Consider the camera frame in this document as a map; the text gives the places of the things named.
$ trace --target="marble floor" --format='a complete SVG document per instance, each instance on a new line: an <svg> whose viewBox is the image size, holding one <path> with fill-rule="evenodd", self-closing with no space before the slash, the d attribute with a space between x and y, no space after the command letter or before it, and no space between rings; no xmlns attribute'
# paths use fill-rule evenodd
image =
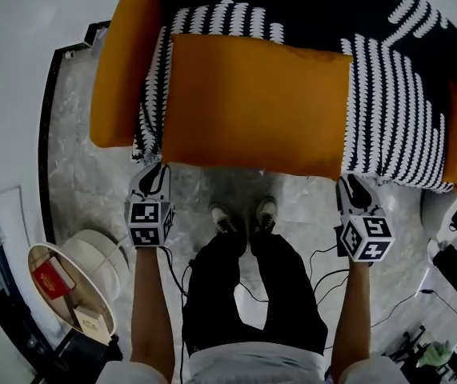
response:
<svg viewBox="0 0 457 384"><path fill-rule="evenodd" d="M126 235L123 212L128 184L141 169L130 160L130 149L99 149L89 139L90 96L97 62L90 50L81 51L75 58L63 61L58 76L48 161L51 212L58 244L82 229L99 230L114 241L121 240ZM295 247L308 270L308 259L314 250L325 250L335 244L333 228L340 219L336 210L335 183L329 179L258 170L200 169L179 164L172 164L171 171L172 200L177 206L177 215L167 245L173 251L174 272L179 278L198 249L214 235L208 214L212 201L225 202L242 216L263 195L274 195L279 202L275 233L283 235ZM398 302L417 291L428 266L427 236L419 217L420 191L393 184L376 189L393 223L397 240L386 260L371 268L373 323L383 320ZM115 311L119 345L128 358L135 255L128 246L125 251L131 278L115 303ZM347 260L338 258L336 250L316 254L312 262L312 283L332 270L347 267ZM179 364L182 347L180 293L163 255L159 256L159 264ZM256 298L265 298L258 267L249 250L241 258L240 266L242 282ZM317 299L345 277L345 274L336 274L324 280L317 290ZM457 293L437 270L429 272L424 287L435 289L457 310ZM328 347L333 343L344 290L345 285L333 290L319 306L319 313L329 328ZM266 303L253 300L241 286L235 291L235 297L243 320L253 326L263 326ZM419 294L398 306L389 320L372 330L372 350L382 353L393 349L404 331L416 330L421 324L431 338L457 342L457 315L433 294ZM329 362L331 350L325 354ZM186 378L186 355L184 363ZM178 380L178 368L174 380Z"/></svg>

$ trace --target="black and white patterned blanket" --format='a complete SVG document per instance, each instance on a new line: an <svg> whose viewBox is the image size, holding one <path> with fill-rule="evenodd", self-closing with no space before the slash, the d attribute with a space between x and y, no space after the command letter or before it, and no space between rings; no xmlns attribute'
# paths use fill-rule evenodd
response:
<svg viewBox="0 0 457 384"><path fill-rule="evenodd" d="M135 160L160 158L170 35L229 34L352 55L342 172L452 188L442 174L457 29L425 0L161 1L166 20L142 88Z"/></svg>

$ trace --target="white shirt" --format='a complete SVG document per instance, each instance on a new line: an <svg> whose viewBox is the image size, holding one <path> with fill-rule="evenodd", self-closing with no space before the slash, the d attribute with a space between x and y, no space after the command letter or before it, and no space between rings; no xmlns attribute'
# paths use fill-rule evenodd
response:
<svg viewBox="0 0 457 384"><path fill-rule="evenodd" d="M190 357L188 384L269 384L324 382L324 357L310 351L267 342L212 347ZM342 384L407 384L386 357L357 362L344 371ZM153 367L137 362L108 362L97 384L166 384Z"/></svg>

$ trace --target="armrest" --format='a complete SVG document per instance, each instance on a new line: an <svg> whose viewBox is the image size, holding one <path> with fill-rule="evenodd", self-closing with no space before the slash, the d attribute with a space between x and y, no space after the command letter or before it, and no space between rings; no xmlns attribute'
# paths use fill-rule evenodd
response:
<svg viewBox="0 0 457 384"><path fill-rule="evenodd" d="M95 145L132 145L141 85L161 26L159 0L119 1L94 81L90 137Z"/></svg>

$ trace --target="person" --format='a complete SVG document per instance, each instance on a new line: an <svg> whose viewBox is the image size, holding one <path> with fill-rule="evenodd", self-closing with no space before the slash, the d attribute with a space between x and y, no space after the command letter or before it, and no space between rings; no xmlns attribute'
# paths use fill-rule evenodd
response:
<svg viewBox="0 0 457 384"><path fill-rule="evenodd" d="M190 356L189 383L323 382L327 327L319 316L303 260L273 234L277 208L265 198L250 232L251 252L269 298L262 330L245 325L235 304L239 258L247 240L228 211L211 209L217 234L191 261L182 337ZM385 357L369 358L371 341L369 267L350 262L331 371L335 383L404 384ZM171 382L174 346L155 248L138 249L130 362L109 362L97 383Z"/></svg>

